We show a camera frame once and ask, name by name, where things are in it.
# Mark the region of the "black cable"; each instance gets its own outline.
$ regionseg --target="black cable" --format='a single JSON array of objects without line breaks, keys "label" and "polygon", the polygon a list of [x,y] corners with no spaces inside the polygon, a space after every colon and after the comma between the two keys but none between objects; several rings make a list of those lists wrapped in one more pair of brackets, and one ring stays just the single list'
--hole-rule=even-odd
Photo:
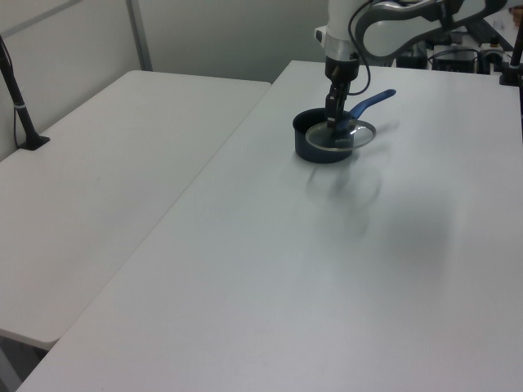
[{"label": "black cable", "polygon": [[13,108],[13,136],[15,138],[16,149],[19,149],[18,140],[16,139],[16,108]]},{"label": "black cable", "polygon": [[437,57],[440,57],[440,56],[444,56],[444,55],[448,55],[448,54],[452,54],[452,53],[459,53],[460,51],[472,51],[474,53],[476,53],[476,58],[474,59],[474,63],[477,63],[478,60],[480,59],[480,56],[484,55],[485,53],[493,53],[493,52],[496,52],[496,53],[500,53],[502,55],[505,55],[505,56],[508,56],[508,58],[512,58],[511,55],[507,54],[506,52],[504,51],[497,51],[497,50],[490,50],[490,49],[487,49],[487,50],[484,50],[484,51],[478,51],[476,49],[473,49],[473,48],[462,48],[462,49],[452,49],[452,50],[448,50],[448,51],[441,51],[440,53],[436,53],[435,55],[433,56],[430,56],[430,57],[427,57],[427,61],[432,65],[432,60],[434,60],[435,58]]},{"label": "black cable", "polygon": [[347,95],[349,95],[349,96],[358,96],[360,94],[363,94],[364,92],[366,92],[369,89],[369,86],[370,86],[371,74],[370,74],[369,62],[367,61],[367,59],[365,59],[365,56],[364,56],[363,52],[360,49],[360,46],[358,45],[358,43],[354,39],[354,35],[352,34],[352,22],[357,17],[357,15],[360,12],[362,12],[367,6],[369,6],[372,2],[373,2],[373,0],[368,0],[367,2],[365,2],[360,8],[358,8],[356,10],[354,15],[351,17],[351,20],[349,20],[349,37],[351,37],[351,40],[354,43],[354,47],[356,48],[356,51],[358,52],[358,55],[361,57],[363,63],[365,64],[365,68],[367,69],[367,77],[368,77],[368,79],[367,79],[367,86],[365,86],[364,89],[359,91],[359,92],[350,92],[350,93],[348,93]]},{"label": "black cable", "polygon": [[11,55],[9,55],[9,51],[7,50],[6,43],[3,41],[2,36],[0,36],[0,43],[2,44],[2,50],[6,54],[7,60],[9,61],[9,67],[11,68],[11,71],[13,70],[13,62],[11,60]]},{"label": "black cable", "polygon": [[437,57],[444,56],[444,55],[449,55],[449,54],[452,54],[452,53],[459,53],[460,51],[473,51],[474,53],[476,53],[476,56],[480,54],[480,51],[477,51],[476,49],[472,49],[472,48],[452,49],[452,50],[448,50],[448,51],[441,51],[439,53],[436,53],[435,55],[427,57],[427,61],[430,62],[431,60],[434,60]]}]

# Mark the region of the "equipment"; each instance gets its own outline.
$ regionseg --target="equipment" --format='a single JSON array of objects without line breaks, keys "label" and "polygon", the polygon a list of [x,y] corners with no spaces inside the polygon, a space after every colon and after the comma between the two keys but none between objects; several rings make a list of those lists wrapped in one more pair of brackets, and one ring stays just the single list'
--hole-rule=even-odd
[{"label": "equipment", "polygon": [[434,47],[432,70],[446,72],[474,73],[476,53],[466,47]]},{"label": "equipment", "polygon": [[411,69],[427,69],[427,44],[420,42],[402,53],[396,59],[396,67]]},{"label": "equipment", "polygon": [[347,95],[359,94],[351,93],[350,86],[358,77],[361,60],[365,65],[368,65],[366,59],[389,61],[435,34],[522,3],[522,0],[422,0],[414,4],[329,0],[329,24],[316,29],[316,38],[327,57],[325,75],[332,82],[325,101],[329,127],[334,129],[341,121]]},{"label": "equipment", "polygon": [[491,44],[497,41],[504,51],[514,51],[512,44],[509,43],[503,35],[498,33],[486,20],[478,20],[467,24],[467,30],[476,42]]}]

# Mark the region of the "black stand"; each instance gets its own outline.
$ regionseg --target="black stand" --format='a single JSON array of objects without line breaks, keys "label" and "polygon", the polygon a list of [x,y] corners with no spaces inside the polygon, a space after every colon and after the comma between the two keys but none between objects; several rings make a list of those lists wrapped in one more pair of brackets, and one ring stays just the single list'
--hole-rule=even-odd
[{"label": "black stand", "polygon": [[499,77],[499,84],[503,86],[522,87],[521,83],[521,54],[523,53],[523,24],[517,32],[516,45],[509,65],[503,67],[503,74]]},{"label": "black stand", "polygon": [[27,107],[25,106],[24,98],[18,88],[18,83],[15,79],[15,74],[13,72],[11,59],[7,54],[6,45],[4,44],[2,37],[0,36],[0,70],[7,84],[7,89],[11,94],[13,99],[13,104],[15,105],[16,112],[22,126],[25,130],[25,143],[20,146],[21,149],[28,149],[30,151],[35,151],[43,145],[45,145],[50,139],[45,136],[40,136],[33,126]]}]

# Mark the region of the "wall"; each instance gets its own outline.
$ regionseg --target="wall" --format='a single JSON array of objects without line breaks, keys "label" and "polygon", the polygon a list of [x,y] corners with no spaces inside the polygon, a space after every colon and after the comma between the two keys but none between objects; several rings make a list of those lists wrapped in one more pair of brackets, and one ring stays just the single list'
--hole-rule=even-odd
[{"label": "wall", "polygon": [[[2,14],[20,0],[0,1]],[[31,3],[36,8],[27,15],[32,16],[40,6]],[[4,40],[39,132],[140,68],[125,0],[84,0]],[[0,79],[0,160],[15,150],[12,127],[12,101]]]},{"label": "wall", "polygon": [[0,0],[0,33],[4,34],[7,30],[67,2],[68,0]]},{"label": "wall", "polygon": [[155,71],[274,82],[290,60],[324,60],[314,28],[327,24],[328,0],[138,4]]}]

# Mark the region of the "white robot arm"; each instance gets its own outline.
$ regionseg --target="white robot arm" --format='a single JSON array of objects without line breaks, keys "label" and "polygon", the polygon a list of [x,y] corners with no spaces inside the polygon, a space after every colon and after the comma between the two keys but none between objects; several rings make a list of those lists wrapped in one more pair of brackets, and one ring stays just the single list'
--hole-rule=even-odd
[{"label": "white robot arm", "polygon": [[[327,56],[325,74],[333,82],[325,108],[329,126],[341,118],[351,81],[356,79],[359,52],[386,62],[435,33],[450,31],[523,0],[329,0],[329,24],[316,30]],[[352,37],[349,34],[351,24]]]}]

